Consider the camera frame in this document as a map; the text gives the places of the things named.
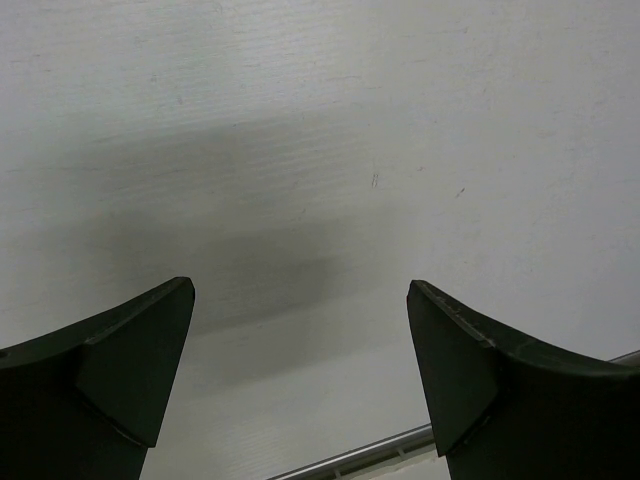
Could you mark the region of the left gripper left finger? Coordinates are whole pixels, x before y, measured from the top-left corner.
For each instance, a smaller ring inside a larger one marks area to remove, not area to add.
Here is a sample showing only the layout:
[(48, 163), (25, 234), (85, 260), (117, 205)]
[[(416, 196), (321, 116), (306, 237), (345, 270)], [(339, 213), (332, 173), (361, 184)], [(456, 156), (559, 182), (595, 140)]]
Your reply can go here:
[(195, 288), (176, 277), (1, 351), (4, 479), (137, 479), (157, 444)]

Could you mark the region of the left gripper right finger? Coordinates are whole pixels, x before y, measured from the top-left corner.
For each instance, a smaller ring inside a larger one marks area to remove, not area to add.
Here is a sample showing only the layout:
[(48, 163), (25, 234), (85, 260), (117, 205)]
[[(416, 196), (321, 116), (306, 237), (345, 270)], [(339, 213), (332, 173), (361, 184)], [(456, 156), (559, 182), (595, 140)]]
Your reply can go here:
[(639, 369), (541, 341), (415, 280), (407, 311), (454, 479), (635, 479)]

